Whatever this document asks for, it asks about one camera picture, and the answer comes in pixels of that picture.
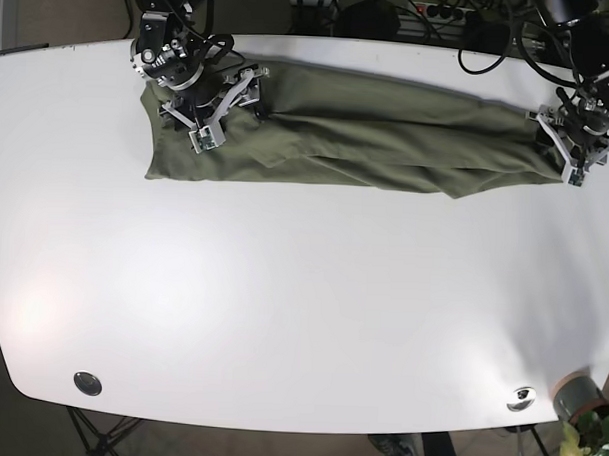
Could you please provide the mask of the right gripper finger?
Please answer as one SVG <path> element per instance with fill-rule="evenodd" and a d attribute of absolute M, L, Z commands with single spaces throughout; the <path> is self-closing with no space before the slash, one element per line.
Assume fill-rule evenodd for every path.
<path fill-rule="evenodd" d="M 261 80 L 259 78 L 253 79 L 248 84 L 245 93 L 245 108 L 251 111 L 259 122 L 266 122 L 269 120 L 270 111 L 263 100 L 260 84 Z"/>

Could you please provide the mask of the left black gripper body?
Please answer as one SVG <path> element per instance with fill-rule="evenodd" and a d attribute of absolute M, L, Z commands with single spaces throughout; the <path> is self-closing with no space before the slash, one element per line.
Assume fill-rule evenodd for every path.
<path fill-rule="evenodd" d="M 600 98 L 557 96 L 559 107 L 541 105 L 532 119 L 563 160 L 562 182 L 581 187 L 593 166 L 608 163 L 609 106 Z"/>

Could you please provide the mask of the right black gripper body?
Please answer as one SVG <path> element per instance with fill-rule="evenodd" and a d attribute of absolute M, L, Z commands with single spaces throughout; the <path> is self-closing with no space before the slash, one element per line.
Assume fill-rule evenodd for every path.
<path fill-rule="evenodd" d="M 208 152 L 226 141 L 221 120 L 232 108 L 245 108 L 245 93 L 253 79 L 270 77 L 265 66 L 252 64 L 232 75 L 197 72 L 190 86 L 173 88 L 171 98 L 161 104 L 160 117 L 177 131 L 184 131 L 195 153 Z"/>

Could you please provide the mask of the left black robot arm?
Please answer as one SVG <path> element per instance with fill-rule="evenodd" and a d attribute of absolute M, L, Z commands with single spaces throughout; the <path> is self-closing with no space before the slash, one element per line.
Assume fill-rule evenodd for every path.
<path fill-rule="evenodd" d="M 591 168 L 609 156 L 609 32 L 597 0 L 533 0 L 548 35 L 572 73 L 560 79 L 537 65 L 522 41 L 524 20 L 513 25 L 513 40 L 533 71 L 556 86 L 560 105 L 543 105 L 529 118 L 538 123 L 564 165 L 561 180 L 580 187 Z"/>

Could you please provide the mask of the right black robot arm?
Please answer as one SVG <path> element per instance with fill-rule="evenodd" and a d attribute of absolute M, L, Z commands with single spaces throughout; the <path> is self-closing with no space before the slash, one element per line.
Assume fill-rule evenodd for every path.
<path fill-rule="evenodd" d="M 131 65 L 143 80 L 167 91 L 159 117 L 188 134 L 196 153 L 221 146 L 221 120 L 233 107 L 260 101 L 269 70 L 248 63 L 231 35 L 213 34 L 214 0 L 135 3 L 142 16 Z"/>

